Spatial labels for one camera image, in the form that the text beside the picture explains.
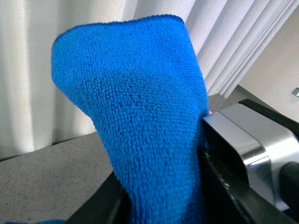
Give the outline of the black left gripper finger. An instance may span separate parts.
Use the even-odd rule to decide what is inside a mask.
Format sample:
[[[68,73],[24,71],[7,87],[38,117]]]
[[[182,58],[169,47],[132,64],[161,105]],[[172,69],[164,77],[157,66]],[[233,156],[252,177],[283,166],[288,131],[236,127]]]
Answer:
[[[131,202],[114,173],[66,220],[67,224],[127,224]]]

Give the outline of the silver black second gripper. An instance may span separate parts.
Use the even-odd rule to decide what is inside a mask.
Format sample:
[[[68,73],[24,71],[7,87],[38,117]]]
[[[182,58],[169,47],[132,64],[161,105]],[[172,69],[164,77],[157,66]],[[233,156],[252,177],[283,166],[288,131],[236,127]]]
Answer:
[[[198,148],[209,223],[295,223],[279,210],[291,208],[281,194],[297,199],[299,190],[283,189],[279,174],[299,161],[299,139],[278,118],[283,116],[249,99],[203,118],[208,149],[220,159]]]

